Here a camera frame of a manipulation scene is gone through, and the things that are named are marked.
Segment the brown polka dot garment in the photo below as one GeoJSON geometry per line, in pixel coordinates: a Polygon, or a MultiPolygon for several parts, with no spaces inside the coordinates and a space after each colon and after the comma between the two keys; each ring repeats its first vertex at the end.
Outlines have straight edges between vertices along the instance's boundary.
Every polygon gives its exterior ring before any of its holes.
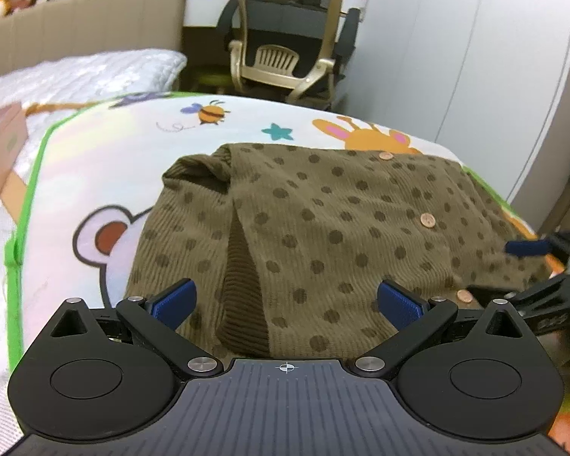
{"type": "Polygon", "coordinates": [[[180,334],[221,359],[348,359],[394,334],[377,290],[476,308],[473,286],[546,280],[505,253],[519,226],[456,161],[435,155],[226,144],[162,176],[128,295],[182,279],[198,304],[180,334]]]}

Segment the colourful cartoon play mat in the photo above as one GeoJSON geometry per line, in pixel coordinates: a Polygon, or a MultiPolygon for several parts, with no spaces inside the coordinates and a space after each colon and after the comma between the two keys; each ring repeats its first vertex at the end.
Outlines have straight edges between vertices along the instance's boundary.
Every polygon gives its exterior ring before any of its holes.
{"type": "Polygon", "coordinates": [[[180,379],[118,318],[141,232],[179,158],[226,144],[435,155],[349,116],[147,93],[82,108],[44,137],[6,256],[16,455],[570,455],[570,326],[536,336],[505,299],[466,309],[391,377],[357,357],[221,359],[180,379]]]}

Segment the pink gift box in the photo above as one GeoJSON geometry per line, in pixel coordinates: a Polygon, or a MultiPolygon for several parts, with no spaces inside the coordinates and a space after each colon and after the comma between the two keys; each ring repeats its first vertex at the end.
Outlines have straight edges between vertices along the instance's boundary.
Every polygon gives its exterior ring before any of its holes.
{"type": "Polygon", "coordinates": [[[25,112],[19,102],[0,108],[0,193],[19,152],[26,143],[25,112]]]}

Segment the white quilted mattress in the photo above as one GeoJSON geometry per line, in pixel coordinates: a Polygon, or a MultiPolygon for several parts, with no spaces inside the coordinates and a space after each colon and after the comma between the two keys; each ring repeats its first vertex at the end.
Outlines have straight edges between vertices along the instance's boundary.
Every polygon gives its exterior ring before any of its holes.
{"type": "MultiPolygon", "coordinates": [[[[0,107],[16,102],[23,107],[86,103],[127,94],[175,91],[186,64],[182,52],[166,49],[101,52],[43,62],[0,76],[0,107]]],[[[7,398],[10,369],[4,256],[15,229],[16,223],[0,200],[0,455],[21,437],[7,398]]]]}

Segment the beige upholstered headboard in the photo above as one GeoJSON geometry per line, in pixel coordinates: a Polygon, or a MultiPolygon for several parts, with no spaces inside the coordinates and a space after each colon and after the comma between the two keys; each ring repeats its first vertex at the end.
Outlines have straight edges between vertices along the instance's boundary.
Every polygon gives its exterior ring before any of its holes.
{"type": "Polygon", "coordinates": [[[181,47],[185,0],[52,0],[0,20],[0,76],[99,52],[181,47]]]}

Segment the beige mesh office chair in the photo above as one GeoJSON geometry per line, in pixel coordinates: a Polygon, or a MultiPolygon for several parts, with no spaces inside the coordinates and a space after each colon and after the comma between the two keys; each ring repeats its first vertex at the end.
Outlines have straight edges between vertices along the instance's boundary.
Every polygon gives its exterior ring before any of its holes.
{"type": "Polygon", "coordinates": [[[361,11],[344,0],[230,0],[216,30],[234,90],[328,110],[355,51],[361,11]]]}

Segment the white desk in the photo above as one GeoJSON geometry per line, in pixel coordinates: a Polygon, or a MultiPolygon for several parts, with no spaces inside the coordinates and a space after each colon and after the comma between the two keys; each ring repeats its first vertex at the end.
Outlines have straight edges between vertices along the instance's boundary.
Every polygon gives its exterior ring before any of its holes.
{"type": "Polygon", "coordinates": [[[215,28],[230,0],[185,0],[184,28],[215,28]]]}

